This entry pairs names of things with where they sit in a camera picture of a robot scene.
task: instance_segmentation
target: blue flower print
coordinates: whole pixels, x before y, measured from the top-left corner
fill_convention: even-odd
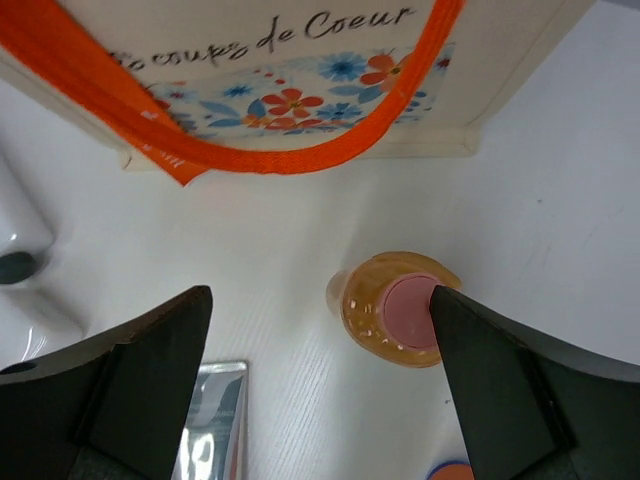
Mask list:
[[[362,55],[353,52],[337,53],[323,58],[318,73],[334,82],[353,81],[367,68]]]
[[[227,98],[245,97],[247,95],[250,95],[252,91],[253,87],[250,87],[246,84],[239,84],[225,89],[222,92],[222,95]]]
[[[198,129],[196,121],[191,120],[190,113],[172,113],[170,115],[173,121],[176,122],[185,132],[193,132]]]
[[[323,120],[346,120],[362,115],[362,110],[349,103],[330,103],[316,111],[316,115]]]
[[[184,86],[174,83],[163,83],[151,90],[154,97],[160,100],[166,100],[169,103],[191,103],[198,100],[198,92],[195,90],[187,90]]]
[[[425,98],[427,96],[426,92],[418,91],[413,95],[413,99],[407,106],[405,112],[413,112],[416,108],[420,106],[420,99]]]

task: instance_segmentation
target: orange bag handle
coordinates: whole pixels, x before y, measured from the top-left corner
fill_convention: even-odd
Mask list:
[[[362,122],[325,143],[288,151],[241,150],[187,135],[55,0],[0,2],[0,43],[185,184],[210,168],[297,174],[334,167],[360,155],[405,110],[463,6],[464,0],[436,0],[395,87]]]

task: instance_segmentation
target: white surface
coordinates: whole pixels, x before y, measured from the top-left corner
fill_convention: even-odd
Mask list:
[[[0,290],[0,370],[82,340],[75,322],[37,291]]]
[[[0,257],[21,251],[35,255],[52,243],[53,235],[0,155]]]
[[[640,364],[639,27],[597,4],[474,158],[211,173],[185,190],[123,174],[1,86],[0,144],[58,236],[40,283],[89,334],[211,285],[205,359],[252,363],[251,480],[422,479],[459,453],[443,373],[357,347],[326,282],[377,252],[425,253],[501,313]]]

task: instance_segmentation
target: floral print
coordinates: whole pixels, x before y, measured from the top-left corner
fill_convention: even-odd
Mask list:
[[[272,115],[285,115],[293,110],[293,115],[298,118],[311,115],[306,107],[317,107],[323,103],[320,97],[302,98],[302,92],[297,88],[285,88],[281,95],[267,95],[262,101],[267,105],[276,105],[269,109]]]
[[[453,44],[442,49],[396,124],[419,122],[433,109],[453,51]],[[337,132],[380,104],[410,54],[410,48],[347,51],[147,89],[180,127],[204,141]]]
[[[380,84],[379,88],[382,92],[389,92],[393,88],[405,64],[409,60],[409,55],[404,57],[398,63],[393,60],[391,55],[376,55],[369,59],[368,65],[376,70],[373,73],[366,73],[360,77],[360,81],[364,85]]]
[[[334,82],[351,81],[362,75],[366,66],[362,55],[353,52],[339,53],[324,57],[318,73]]]
[[[316,115],[324,120],[347,120],[362,115],[362,109],[349,103],[328,104],[318,109]]]
[[[169,84],[157,85],[158,88],[154,90],[156,85],[153,85],[152,93],[156,99],[160,100],[166,105],[171,105],[175,102],[195,102],[198,100],[198,92],[195,90],[187,90],[183,87],[185,82],[174,82]]]
[[[244,97],[247,95],[251,95],[252,91],[253,91],[253,88],[250,87],[249,85],[238,84],[224,90],[222,92],[222,95],[228,98]]]

